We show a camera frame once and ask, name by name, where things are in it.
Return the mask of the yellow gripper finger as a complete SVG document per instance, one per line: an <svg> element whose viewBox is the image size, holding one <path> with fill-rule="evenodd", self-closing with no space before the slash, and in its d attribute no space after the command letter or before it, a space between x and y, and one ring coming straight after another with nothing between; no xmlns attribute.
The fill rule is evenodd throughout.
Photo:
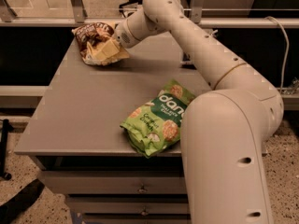
<svg viewBox="0 0 299 224"><path fill-rule="evenodd" d="M107 58L110 58L118 54L121 50L120 44L112 39L109 39L106 42L98 43L93 49L93 57L95 60L104 61Z"/></svg>

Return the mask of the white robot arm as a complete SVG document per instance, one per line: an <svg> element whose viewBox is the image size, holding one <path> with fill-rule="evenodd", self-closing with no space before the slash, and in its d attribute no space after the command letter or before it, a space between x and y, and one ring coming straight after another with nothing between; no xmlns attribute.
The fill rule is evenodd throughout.
<svg viewBox="0 0 299 224"><path fill-rule="evenodd" d="M192 224L274 224L262 151L283 118L280 93L188 19L177 0L143 0L114 36L129 49L164 31L211 89L189 104L181 128Z"/></svg>

